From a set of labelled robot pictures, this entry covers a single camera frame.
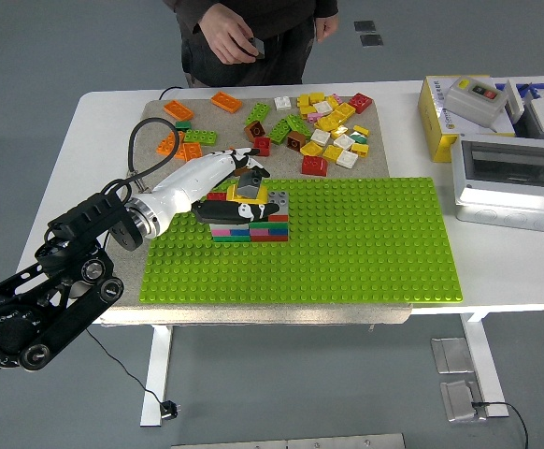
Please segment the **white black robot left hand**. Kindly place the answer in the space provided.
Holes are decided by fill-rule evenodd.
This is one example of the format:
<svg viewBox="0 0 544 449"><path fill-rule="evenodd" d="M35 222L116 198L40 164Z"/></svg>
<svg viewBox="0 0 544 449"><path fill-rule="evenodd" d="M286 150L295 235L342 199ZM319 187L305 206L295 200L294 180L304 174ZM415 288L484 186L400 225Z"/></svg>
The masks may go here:
<svg viewBox="0 0 544 449"><path fill-rule="evenodd" d="M259 222L279 212L279 205L274 203L260 205L203 199L214 187L236 175L240 169L268 178L269 172L254 159L258 153L256 149L240 148L192 159L161 181L149 194L135 196L137 209L146 223L146 237L154 239L161 236L173 218L184 212L191 212L200 223L215 225Z"/></svg>

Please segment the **person's left hand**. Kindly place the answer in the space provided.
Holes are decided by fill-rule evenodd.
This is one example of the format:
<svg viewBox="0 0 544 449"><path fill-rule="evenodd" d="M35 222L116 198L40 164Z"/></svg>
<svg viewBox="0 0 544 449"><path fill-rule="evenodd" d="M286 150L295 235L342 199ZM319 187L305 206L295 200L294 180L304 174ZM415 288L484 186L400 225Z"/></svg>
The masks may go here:
<svg viewBox="0 0 544 449"><path fill-rule="evenodd" d="M339 25L339 16L334 14L328 17L316 17L314 19L316 41L322 43L326 38L333 35Z"/></svg>

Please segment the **person's right hand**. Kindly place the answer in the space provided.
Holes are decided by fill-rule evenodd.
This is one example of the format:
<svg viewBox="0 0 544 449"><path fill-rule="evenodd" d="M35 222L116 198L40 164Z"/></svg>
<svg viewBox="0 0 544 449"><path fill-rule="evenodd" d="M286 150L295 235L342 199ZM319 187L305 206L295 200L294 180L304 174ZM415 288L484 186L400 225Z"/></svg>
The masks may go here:
<svg viewBox="0 0 544 449"><path fill-rule="evenodd" d="M259 51L251 43L252 30L232 9L217 3L198 22L210 49L225 65L251 64Z"/></svg>

